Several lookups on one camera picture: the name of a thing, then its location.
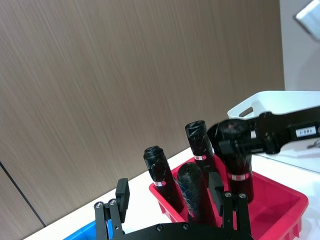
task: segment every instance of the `white tabletop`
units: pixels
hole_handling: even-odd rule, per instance
[[[173,169],[192,157],[193,154],[190,148],[188,148],[168,160],[170,168]],[[252,169],[254,172],[304,193],[308,197],[309,206],[302,217],[300,239],[320,239],[320,173],[256,155],[252,156]],[[125,223],[122,225],[126,233],[158,223],[170,222],[169,219],[162,214],[157,199],[149,191],[149,185],[151,183],[152,180],[147,171],[129,181],[130,200]],[[62,240],[68,237],[78,229],[94,221],[94,204],[99,201],[108,202],[110,199],[115,198],[115,192],[116,190],[114,189],[98,197],[85,206],[25,238],[25,240]]]

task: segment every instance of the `black wrapped tube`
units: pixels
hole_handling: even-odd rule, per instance
[[[194,155],[195,163],[200,167],[205,185],[208,186],[209,172],[216,172],[217,168],[205,121],[199,120],[187,124],[185,133]]]
[[[188,221],[191,223],[216,226],[216,218],[201,169],[192,162],[183,164],[177,174],[177,182],[188,210]]]
[[[245,120],[229,119],[219,123],[216,141],[251,139],[251,128]],[[248,203],[254,199],[251,155],[238,152],[221,156],[226,166],[228,184],[234,194],[246,193]]]
[[[148,147],[144,150],[143,158],[158,193],[177,212],[181,212],[183,202],[163,149],[159,146]]]

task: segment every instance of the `red plastic bin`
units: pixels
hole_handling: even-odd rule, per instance
[[[226,168],[218,157],[214,158],[225,190],[227,190]],[[191,158],[187,162],[194,162],[194,159]],[[172,170],[174,178],[177,177],[179,167]],[[151,184],[149,189],[158,199],[162,213],[166,214],[173,223],[188,221],[185,206],[183,211],[178,213],[157,192],[154,184]],[[253,189],[254,199],[248,206],[253,238],[255,240],[293,240],[295,237],[299,237],[302,229],[301,217],[308,206],[307,196],[256,172],[253,172]],[[217,225],[220,226],[222,218],[218,215],[212,199],[211,205]]]

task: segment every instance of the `wooden wall panel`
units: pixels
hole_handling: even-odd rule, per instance
[[[1,0],[0,151],[46,224],[283,90],[278,0]]]
[[[41,228],[34,212],[0,168],[0,239],[22,239]]]

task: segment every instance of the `blue bin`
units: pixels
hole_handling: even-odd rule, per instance
[[[96,240],[96,221],[90,222],[64,240]]]

